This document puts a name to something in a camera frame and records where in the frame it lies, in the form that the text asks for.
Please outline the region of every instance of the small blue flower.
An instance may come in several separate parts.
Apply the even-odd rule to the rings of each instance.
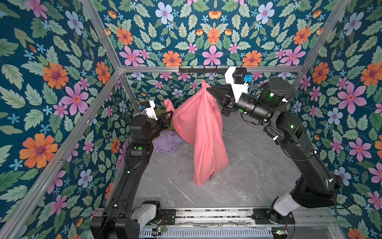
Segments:
[[[293,6],[295,9],[299,8],[301,6],[301,1],[295,2],[295,5]]]
[[[374,229],[370,228],[369,232],[370,232],[371,236],[374,236],[375,238],[377,238],[378,233],[375,232]]]
[[[56,187],[56,190],[53,191],[53,194],[55,196],[57,196],[58,194],[60,194],[60,188],[59,187]]]
[[[366,207],[365,207],[366,211],[369,213],[371,211],[373,211],[374,209],[370,207],[370,204],[366,204]]]
[[[42,133],[42,132],[44,132],[44,134],[46,134],[47,133],[47,131],[50,131],[50,129],[49,129],[49,125],[41,125],[41,130],[40,130],[40,133]]]
[[[120,13],[118,13],[118,18],[122,21],[124,18],[123,18],[123,15],[121,15]]]
[[[83,38],[87,38],[88,37],[88,35],[87,35],[87,33],[85,31],[81,31],[81,32],[82,32],[82,37]]]
[[[344,69],[342,69],[342,71],[340,72],[340,76],[345,76],[346,75],[346,72]]]
[[[329,76],[329,77],[334,76],[334,70],[330,70],[328,76]]]
[[[82,187],[82,186],[79,186],[78,188],[77,188],[77,193],[81,193],[82,192],[82,190],[83,190],[84,188]]]
[[[42,111],[46,112],[46,115],[49,115],[52,113],[52,108],[49,106],[46,106],[46,108],[42,109]]]
[[[168,22],[168,24],[167,24],[166,27],[169,28],[170,30],[171,30],[171,29],[174,29],[174,24],[171,23],[171,22]]]
[[[37,51],[40,51],[41,53],[44,53],[44,51],[46,51],[46,49],[44,49],[44,45],[40,45],[40,44],[36,44],[37,46]]]
[[[220,21],[222,21],[223,23],[225,23],[225,21],[227,20],[227,15],[222,15],[222,18],[220,19]]]
[[[374,4],[372,4],[372,5],[370,5],[369,7],[367,7],[367,10],[366,10],[367,13],[370,13],[371,10],[374,9],[373,5],[374,5]]]
[[[30,53],[29,53],[27,50],[25,50],[25,53],[26,53],[26,54],[24,54],[24,56],[25,56],[25,57],[28,57],[29,60],[35,59],[35,57],[33,56],[33,55],[34,55],[33,52],[30,52]]]
[[[203,15],[203,19],[202,19],[202,21],[204,21],[204,23],[206,23],[206,22],[208,22],[209,20],[208,20],[208,15]]]
[[[339,165],[336,162],[334,162],[333,166],[335,169],[338,169],[338,167],[339,167]]]
[[[179,16],[179,11],[174,11],[173,13],[172,13],[172,15],[174,15],[174,17],[177,17],[177,16]]]
[[[312,13],[305,15],[305,19],[309,20],[312,17]]]
[[[322,20],[324,20],[324,19],[325,19],[325,16],[326,16],[326,14],[321,15],[321,16],[318,18],[318,21],[321,22]]]
[[[348,155],[348,156],[346,157],[346,160],[349,161],[349,163],[354,162],[354,161],[353,161],[353,156],[350,156],[350,155]]]
[[[59,11],[63,11],[63,7],[59,3],[57,3],[57,8]]]
[[[262,27],[262,25],[259,23],[255,23],[255,29],[259,30]]]
[[[254,11],[251,11],[251,16],[256,17],[257,14],[259,14],[259,13],[257,12],[257,9],[255,9]]]
[[[36,235],[32,235],[31,239],[39,239],[40,233],[37,233]]]
[[[12,114],[12,117],[10,117],[10,116],[7,117],[7,119],[12,120],[12,121],[11,121],[11,124],[14,124],[15,122],[16,122],[16,123],[20,122],[20,121],[18,120],[18,118],[20,118],[20,116],[16,116],[14,113]]]
[[[42,21],[41,24],[44,26],[44,29],[50,31],[50,24],[48,23],[47,20]]]
[[[17,159],[15,159],[15,160],[14,160],[14,164],[9,165],[9,167],[13,167],[13,168],[14,168],[13,170],[14,170],[14,171],[17,171],[17,169],[18,169],[19,167],[23,167],[22,163],[23,163],[22,160],[18,161]]]
[[[70,183],[70,181],[71,181],[71,179],[70,179],[69,177],[68,177],[67,179],[65,179],[65,180],[64,180],[64,183],[65,183],[65,184],[64,184],[64,187],[65,187],[65,186],[68,186],[69,183]]]
[[[338,36],[339,39],[345,38],[345,31],[341,32],[341,34]]]
[[[134,10],[137,10],[137,3],[136,2],[130,2],[131,8]]]
[[[66,234],[69,229],[70,229],[69,225],[64,225],[64,230],[62,230],[61,233]]]
[[[104,20],[107,21],[108,23],[111,21],[109,15],[104,15],[104,17],[105,17]]]
[[[85,69],[82,69],[81,74],[82,74],[82,76],[86,76],[87,73],[86,73]]]

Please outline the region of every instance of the metal beam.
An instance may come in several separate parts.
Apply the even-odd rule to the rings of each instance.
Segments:
[[[217,67],[211,67],[211,66],[205,66],[205,67],[193,67],[194,69],[215,69],[215,68],[227,68],[223,66],[217,66]],[[246,67],[248,72],[297,72],[300,73],[303,70],[302,66],[295,65],[295,66],[258,66],[258,67]],[[146,66],[139,66],[139,67],[127,67],[122,66],[120,68],[122,73],[132,73],[132,72],[140,72],[140,73],[153,73],[153,72],[179,72],[179,67],[146,67]]]
[[[350,4],[350,0],[338,0],[336,5],[334,6],[333,11],[330,13],[328,19],[325,22],[324,27],[320,35],[318,36],[316,42],[314,43],[312,49],[309,51],[308,56],[306,57],[303,63],[303,70],[298,76],[294,79],[292,83],[292,87],[297,89],[300,85],[301,81],[304,79],[304,76],[308,72],[309,68],[313,64],[315,58],[320,52],[321,48],[324,46],[326,40],[328,39],[330,33],[334,29],[341,15],[345,11],[345,8]]]
[[[105,49],[106,54],[109,56],[109,59],[113,65],[115,71],[118,72],[120,70],[122,64],[118,58],[117,52],[115,51],[112,42],[110,41],[109,36],[106,34],[104,24],[103,24],[98,12],[97,12],[96,7],[94,6],[93,0],[82,0],[81,3],[83,5],[87,15],[89,16],[89,19],[90,19],[91,23],[93,24],[94,30],[97,33],[97,35],[101,41],[101,44]],[[136,112],[139,112],[138,103],[137,103],[137,101],[133,100],[134,98],[136,98],[134,91],[133,91],[133,88],[128,83],[127,79],[126,80],[125,79],[126,79],[126,77],[123,76],[121,78],[121,83],[122,83],[123,87],[125,88],[130,101],[133,104],[134,110]]]
[[[104,85],[100,93],[89,106],[87,111],[82,115],[81,119],[58,149],[54,157],[44,168],[32,187],[28,190],[28,193],[17,206],[12,216],[1,228],[1,239],[14,239],[18,235],[20,229],[25,225],[29,219],[29,216],[33,213],[37,204],[41,201],[42,196],[45,195],[48,186],[54,181],[66,159],[71,154],[82,135],[85,133],[85,130],[89,126],[89,122],[97,115],[98,110],[105,102],[106,97],[109,96],[110,91],[114,88],[120,77],[121,73],[115,72],[110,77],[109,81]]]

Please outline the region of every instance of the pink cloth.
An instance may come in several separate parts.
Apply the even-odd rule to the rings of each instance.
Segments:
[[[172,122],[178,134],[195,147],[194,183],[199,187],[228,166],[222,115],[216,99],[207,92],[208,87],[203,80],[199,92],[176,110],[169,99],[164,102],[167,111],[174,112]]]

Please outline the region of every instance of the pink fabric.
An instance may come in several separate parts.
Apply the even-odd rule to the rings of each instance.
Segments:
[[[172,122],[178,134],[194,149],[194,183],[201,186],[213,174],[228,166],[228,155],[223,143],[223,123],[216,99],[202,88],[178,109],[169,99],[167,111],[173,111]]]

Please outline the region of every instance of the orange flower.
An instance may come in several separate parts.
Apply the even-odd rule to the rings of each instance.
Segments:
[[[252,51],[252,53],[247,53],[245,55],[246,57],[243,58],[244,66],[245,67],[252,67],[252,66],[258,66],[259,63],[262,61],[262,54],[257,52],[256,50]]]
[[[350,228],[348,236],[351,239],[366,239],[365,235],[360,233],[359,230],[356,228]]]
[[[310,37],[311,33],[312,32],[310,28],[303,28],[301,29],[301,31],[298,31],[296,33],[296,36],[293,38],[295,44],[301,45],[302,43],[306,42],[308,40],[308,37]]]
[[[313,82],[316,84],[321,84],[321,82],[325,81],[327,76],[326,74],[329,74],[329,68],[328,68],[328,63],[323,63],[321,62],[316,68],[314,69],[313,72]]]
[[[37,168],[42,168],[50,162],[54,153],[57,151],[57,144],[53,143],[54,138],[50,135],[45,138],[45,134],[37,133],[32,138],[27,138],[23,142],[23,146],[28,149],[20,150],[20,159],[27,159],[24,164],[29,168],[33,168],[37,164]]]
[[[97,68],[95,69],[95,72],[98,74],[99,81],[102,81],[103,84],[106,84],[106,82],[109,81],[109,78],[110,78],[109,67],[105,65],[104,62],[97,63]]]
[[[313,13],[313,18],[318,18],[321,15],[321,10],[317,10]]]
[[[134,38],[131,36],[129,31],[126,31],[125,28],[117,29],[117,37],[119,37],[118,40],[125,45],[133,44]]]
[[[44,81],[48,81],[48,85],[52,88],[61,89],[61,87],[66,86],[66,82],[69,81],[67,77],[68,73],[62,68],[62,65],[49,63],[49,68],[44,67],[42,71],[45,73],[42,75]]]
[[[109,186],[107,186],[107,188],[106,188],[105,200],[107,200],[107,198],[109,197],[109,193],[110,193],[110,190],[112,189],[112,187],[113,187],[113,183],[111,182],[109,184]]]
[[[121,146],[121,143],[119,138],[115,138],[112,143],[112,152],[117,153],[120,146]]]
[[[230,36],[232,35],[232,30],[227,28],[224,33],[226,36]]]
[[[81,226],[83,221],[84,221],[84,218],[80,218],[80,219],[78,219],[78,221],[77,221],[77,223],[76,223],[76,227]]]
[[[196,35],[198,35],[198,36],[203,35],[203,30],[202,29],[197,30]]]
[[[222,12],[221,11],[210,11],[208,13],[208,15],[210,16],[211,19],[219,19],[219,17],[222,16]]]
[[[116,14],[114,11],[110,10],[110,11],[108,11],[107,13],[109,14],[109,16],[110,16],[111,18],[113,18],[113,19],[117,18],[117,14]]]
[[[208,42],[211,43],[211,45],[215,45],[219,41],[220,33],[218,33],[216,28],[212,28],[207,34],[207,37]]]
[[[179,57],[179,53],[170,50],[168,53],[164,53],[163,57],[163,63],[166,63],[167,67],[180,67],[182,58]]]
[[[374,86],[378,83],[378,80],[382,80],[382,63],[377,62],[375,65],[371,63],[367,66],[367,69],[363,69],[361,76],[361,81],[364,82],[364,85]]]
[[[36,48],[34,48],[34,46],[32,46],[32,45],[29,45],[29,48],[31,49],[31,51],[33,51],[34,53],[37,53],[37,51],[36,51]]]
[[[378,149],[379,151],[377,152],[377,155],[382,158],[382,135],[379,136],[380,141],[376,141],[375,148]]]

